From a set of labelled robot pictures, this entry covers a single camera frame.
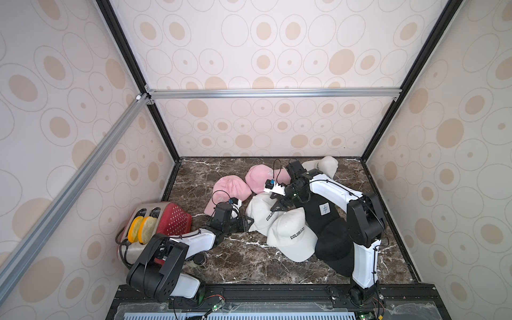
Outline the white colorado cap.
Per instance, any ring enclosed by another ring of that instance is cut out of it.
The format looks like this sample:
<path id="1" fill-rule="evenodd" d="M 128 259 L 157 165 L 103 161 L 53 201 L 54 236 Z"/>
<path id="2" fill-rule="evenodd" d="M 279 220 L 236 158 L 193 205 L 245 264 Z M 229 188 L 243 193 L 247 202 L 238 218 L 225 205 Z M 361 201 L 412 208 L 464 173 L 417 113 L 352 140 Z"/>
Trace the white colorado cap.
<path id="1" fill-rule="evenodd" d="M 269 228 L 267 244 L 288 259 L 304 262 L 315 253 L 316 234 L 306 224 L 304 208 L 292 209 L 278 217 Z"/>
<path id="2" fill-rule="evenodd" d="M 277 199 L 272 199 L 269 193 L 261 193 L 252 197 L 246 209 L 246 215 L 254 220 L 249 232 L 257 231 L 268 236 L 269 228 L 274 221 L 284 214 L 283 211 L 271 211 L 276 202 Z"/>

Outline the white Colorado cap front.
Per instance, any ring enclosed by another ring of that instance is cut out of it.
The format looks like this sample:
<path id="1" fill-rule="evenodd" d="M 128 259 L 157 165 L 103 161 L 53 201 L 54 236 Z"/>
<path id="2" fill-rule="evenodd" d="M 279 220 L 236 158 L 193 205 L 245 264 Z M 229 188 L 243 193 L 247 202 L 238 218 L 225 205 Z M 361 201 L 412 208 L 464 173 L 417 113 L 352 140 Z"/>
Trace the white Colorado cap front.
<path id="1" fill-rule="evenodd" d="M 278 217 L 269 228 L 267 244 L 288 259 L 304 262 L 315 253 L 316 234 L 306 224 L 304 208 L 292 209 Z"/>

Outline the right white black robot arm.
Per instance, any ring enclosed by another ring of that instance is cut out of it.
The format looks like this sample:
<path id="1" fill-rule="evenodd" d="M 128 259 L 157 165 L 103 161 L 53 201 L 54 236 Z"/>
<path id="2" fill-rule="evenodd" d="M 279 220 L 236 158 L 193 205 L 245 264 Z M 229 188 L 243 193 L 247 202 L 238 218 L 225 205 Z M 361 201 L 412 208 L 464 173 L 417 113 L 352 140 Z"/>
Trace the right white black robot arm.
<path id="1" fill-rule="evenodd" d="M 295 262 L 312 255 L 350 278 L 348 296 L 362 307 L 379 301 L 377 262 L 385 235 L 381 201 L 333 180 L 317 168 L 295 160 L 286 170 L 288 184 L 268 179 L 264 190 L 281 213 L 269 228 L 267 242 Z"/>

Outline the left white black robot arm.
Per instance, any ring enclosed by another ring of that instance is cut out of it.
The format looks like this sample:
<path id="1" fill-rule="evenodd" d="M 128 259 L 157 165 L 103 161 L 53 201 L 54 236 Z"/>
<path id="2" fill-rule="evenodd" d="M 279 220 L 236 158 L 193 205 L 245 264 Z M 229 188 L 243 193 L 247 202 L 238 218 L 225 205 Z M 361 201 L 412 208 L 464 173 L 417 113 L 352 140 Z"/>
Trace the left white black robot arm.
<path id="1" fill-rule="evenodd" d="M 157 233 L 131 264 L 127 284 L 160 303 L 171 298 L 190 299 L 200 305 L 206 299 L 205 284 L 182 272 L 184 263 L 217 247 L 227 236 L 248 232 L 254 219 L 239 210 L 241 201 L 231 198 L 216 205 L 213 217 L 195 232 L 180 236 Z"/>

